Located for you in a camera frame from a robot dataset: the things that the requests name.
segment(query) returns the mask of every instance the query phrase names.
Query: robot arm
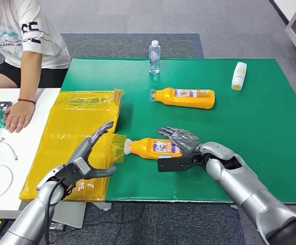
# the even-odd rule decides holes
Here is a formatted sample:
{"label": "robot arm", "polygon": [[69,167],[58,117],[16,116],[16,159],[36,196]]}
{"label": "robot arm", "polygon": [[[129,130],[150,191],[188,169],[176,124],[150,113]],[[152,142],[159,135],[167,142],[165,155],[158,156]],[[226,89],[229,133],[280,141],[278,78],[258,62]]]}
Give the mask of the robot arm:
{"label": "robot arm", "polygon": [[39,191],[37,196],[22,211],[0,240],[0,245],[39,244],[46,231],[47,225],[51,222],[55,206],[59,201],[71,194],[76,182],[81,179],[107,177],[116,171],[115,166],[108,169],[96,169],[88,163],[88,157],[92,147],[113,125],[113,121],[103,124],[92,136],[83,140],[67,164],[55,167],[45,176],[36,187]]}
{"label": "robot arm", "polygon": [[202,144],[186,130],[165,127],[159,133],[185,154],[177,159],[159,159],[159,172],[186,171],[200,165],[245,211],[266,244],[296,244],[296,214],[272,195],[241,156],[215,142]]}

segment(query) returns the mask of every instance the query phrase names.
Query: orange bottle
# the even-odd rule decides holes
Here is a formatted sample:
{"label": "orange bottle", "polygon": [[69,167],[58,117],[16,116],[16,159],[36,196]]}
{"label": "orange bottle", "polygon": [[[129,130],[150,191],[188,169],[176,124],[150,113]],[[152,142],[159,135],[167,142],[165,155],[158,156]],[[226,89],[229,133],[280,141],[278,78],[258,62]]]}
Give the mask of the orange bottle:
{"label": "orange bottle", "polygon": [[169,155],[171,157],[180,157],[180,149],[172,144],[169,139],[152,139],[144,138],[137,141],[126,139],[124,145],[125,155],[133,153],[142,158],[158,159],[161,155]]}
{"label": "orange bottle", "polygon": [[209,89],[152,89],[150,101],[159,101],[171,106],[211,109],[215,102],[215,92]]}

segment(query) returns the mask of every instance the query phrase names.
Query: green table mat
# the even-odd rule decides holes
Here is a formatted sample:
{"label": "green table mat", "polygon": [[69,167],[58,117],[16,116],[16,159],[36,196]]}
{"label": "green table mat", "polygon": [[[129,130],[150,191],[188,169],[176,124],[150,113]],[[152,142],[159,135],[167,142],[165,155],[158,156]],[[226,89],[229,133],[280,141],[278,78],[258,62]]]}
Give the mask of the green table mat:
{"label": "green table mat", "polygon": [[[248,64],[242,91],[231,89],[237,62]],[[273,59],[163,59],[159,75],[145,59],[73,59],[62,90],[124,91],[116,132],[132,140],[160,138],[159,127],[188,129],[241,155],[272,193],[296,203],[296,95]],[[211,110],[151,103],[150,91],[165,87],[212,89]],[[136,155],[116,164],[106,200],[227,202],[200,167],[159,173],[157,162]]]}

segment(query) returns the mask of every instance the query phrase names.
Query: black shorts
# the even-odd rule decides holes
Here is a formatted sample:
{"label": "black shorts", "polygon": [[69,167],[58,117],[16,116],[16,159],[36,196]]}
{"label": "black shorts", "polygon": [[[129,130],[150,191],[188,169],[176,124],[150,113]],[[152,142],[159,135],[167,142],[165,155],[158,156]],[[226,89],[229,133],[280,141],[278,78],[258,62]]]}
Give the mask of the black shorts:
{"label": "black shorts", "polygon": [[[60,88],[68,69],[42,69],[39,88]],[[14,81],[17,88],[21,85],[21,69],[3,62],[0,74]]]}

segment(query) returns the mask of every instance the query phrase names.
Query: yellow plastic bag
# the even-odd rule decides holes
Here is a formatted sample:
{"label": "yellow plastic bag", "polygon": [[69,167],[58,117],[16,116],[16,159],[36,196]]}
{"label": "yellow plastic bag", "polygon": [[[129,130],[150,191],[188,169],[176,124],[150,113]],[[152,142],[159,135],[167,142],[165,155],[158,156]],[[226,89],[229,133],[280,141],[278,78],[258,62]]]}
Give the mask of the yellow plastic bag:
{"label": "yellow plastic bag", "polygon": [[[20,198],[33,200],[36,187],[51,169],[67,163],[84,138],[91,135],[106,121],[114,126],[96,143],[89,163],[95,168],[107,168],[122,162],[120,150],[125,136],[113,134],[119,118],[122,91],[60,92],[51,109],[35,160]],[[81,180],[66,200],[103,201],[109,178]]]}

